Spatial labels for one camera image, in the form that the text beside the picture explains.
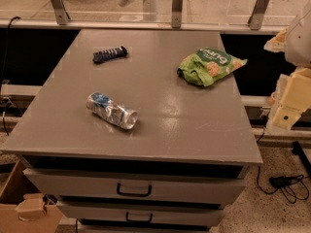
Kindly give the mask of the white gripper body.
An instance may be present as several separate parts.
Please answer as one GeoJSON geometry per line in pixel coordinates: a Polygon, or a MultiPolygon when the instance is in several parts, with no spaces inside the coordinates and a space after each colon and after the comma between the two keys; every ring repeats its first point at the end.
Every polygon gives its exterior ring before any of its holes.
{"type": "Polygon", "coordinates": [[[288,28],[285,57],[295,66],[311,67],[311,1],[301,9],[288,28]]]}

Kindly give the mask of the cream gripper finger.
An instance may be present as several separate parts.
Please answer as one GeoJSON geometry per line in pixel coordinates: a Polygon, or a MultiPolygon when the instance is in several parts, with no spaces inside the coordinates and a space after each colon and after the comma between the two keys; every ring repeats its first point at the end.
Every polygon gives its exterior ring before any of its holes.
{"type": "Polygon", "coordinates": [[[284,28],[275,37],[268,40],[263,48],[271,52],[284,52],[286,46],[287,32],[288,29],[284,28]]]}
{"type": "Polygon", "coordinates": [[[290,130],[311,107],[311,69],[297,67],[289,76],[281,75],[274,99],[272,123],[290,130]]]}

